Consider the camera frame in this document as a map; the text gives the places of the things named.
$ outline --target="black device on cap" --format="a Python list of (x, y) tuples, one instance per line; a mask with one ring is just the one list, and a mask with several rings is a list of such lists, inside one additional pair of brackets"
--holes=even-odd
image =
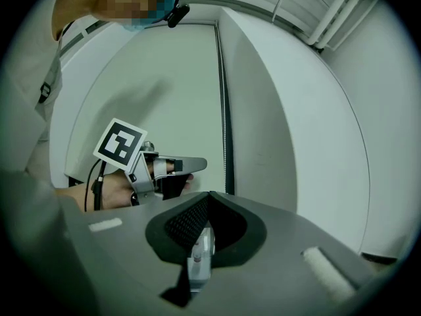
[(179, 0), (175, 1), (174, 8), (172, 9), (171, 12), (169, 12), (163, 18), (160, 18), (159, 20), (154, 21), (152, 23), (156, 24), (156, 23), (161, 22), (161, 21), (167, 21), (168, 27), (174, 28), (175, 26), (177, 26), (178, 23), (182, 20), (182, 18), (185, 17), (187, 15), (187, 13), (190, 11), (189, 5), (179, 6), (178, 1)]

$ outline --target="white pipe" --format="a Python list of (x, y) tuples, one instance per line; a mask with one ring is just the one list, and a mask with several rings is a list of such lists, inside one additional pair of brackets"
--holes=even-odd
[(358, 19), (358, 21), (356, 23), (354, 23), (354, 25), (351, 27), (350, 30), (348, 30), (348, 32), (345, 33), (345, 35), (339, 40), (339, 42), (337, 44), (335, 44), (331, 49), (333, 51), (335, 51), (336, 49), (339, 48), (339, 46), (348, 38), (348, 36), (351, 35), (351, 33), (355, 30), (355, 28), (357, 28), (359, 26), (359, 24), (366, 18), (366, 16), (368, 15), (368, 13), (373, 9), (373, 7), (376, 5), (376, 3), (379, 0), (373, 0), (373, 2), (370, 4), (370, 6), (367, 8), (367, 10), (364, 12), (363, 15), (361, 15), (361, 17)]
[(308, 45), (314, 45), (320, 35), (322, 35), (323, 31), (326, 29), (326, 27), (329, 25), (329, 23), (332, 21), (336, 13), (338, 12), (339, 8), (341, 8), (342, 4), (345, 2), (345, 0), (334, 0), (326, 14), (323, 16), (323, 19), (319, 22), (314, 32), (311, 34), (311, 36), (308, 38), (304, 34), (297, 34), (306, 44)]
[(324, 36), (320, 39), (318, 43), (316, 43), (316, 48), (322, 49), (326, 46), (326, 44), (333, 38), (342, 24), (347, 20), (348, 16), (354, 10), (355, 6), (360, 0), (349, 0), (347, 4), (344, 6), (343, 10), (337, 16), (334, 23), (330, 26), (328, 31), (324, 34)]
[(283, 1), (283, 0), (278, 0), (278, 3), (277, 3), (277, 4), (276, 4), (276, 6), (275, 6), (275, 9), (274, 9), (274, 14), (272, 15), (272, 23), (274, 23), (274, 22), (275, 22), (276, 14), (278, 13), (278, 9), (279, 9), (279, 7), (281, 7), (281, 3), (282, 3), (282, 1)]

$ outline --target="hand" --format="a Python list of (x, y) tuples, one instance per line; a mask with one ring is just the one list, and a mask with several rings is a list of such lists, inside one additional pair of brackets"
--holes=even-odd
[[(153, 172), (151, 165), (148, 165), (149, 173)], [(174, 165), (167, 163), (167, 172), (174, 170)], [(193, 175), (189, 175), (188, 180), (193, 180)], [(186, 182), (184, 189), (190, 189), (190, 184)], [(126, 175), (122, 170), (104, 176), (103, 184), (103, 207), (102, 209), (114, 209), (131, 206), (130, 197), (133, 188), (130, 186)]]
[[(153, 172), (153, 166), (148, 164), (149, 173)], [(167, 163), (167, 172), (174, 170), (173, 163)], [(193, 180), (193, 175), (189, 175), (188, 180)], [(94, 180), (89, 183), (89, 188), (92, 187)], [(190, 184), (186, 183), (185, 190), (190, 189)], [(85, 211), (85, 192), (86, 184), (80, 184), (70, 188), (56, 189), (59, 196), (69, 196), (76, 200), (80, 210)], [(114, 209), (131, 206), (130, 197), (132, 196), (133, 189), (128, 182), (126, 175), (123, 171), (119, 170), (114, 173), (104, 176), (103, 190), (102, 190), (102, 209)], [(93, 211), (93, 193), (88, 190), (87, 193), (87, 211)]]

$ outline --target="mesh gripper pad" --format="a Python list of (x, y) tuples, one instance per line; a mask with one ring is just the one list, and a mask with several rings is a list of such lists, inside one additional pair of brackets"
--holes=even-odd
[(161, 260), (182, 265), (207, 221), (216, 240), (212, 268), (244, 264), (266, 239), (258, 216), (216, 192), (203, 192), (152, 218), (146, 239)]

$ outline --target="blue surgical cap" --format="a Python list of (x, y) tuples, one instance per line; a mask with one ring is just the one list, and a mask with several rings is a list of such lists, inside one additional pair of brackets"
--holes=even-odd
[(146, 26), (152, 24), (154, 21), (162, 19), (169, 12), (174, 9), (176, 0), (164, 0), (164, 2), (157, 3), (157, 9), (155, 11), (149, 11), (147, 18), (132, 19), (132, 25), (125, 25), (125, 29), (131, 31), (140, 31), (146, 28)]

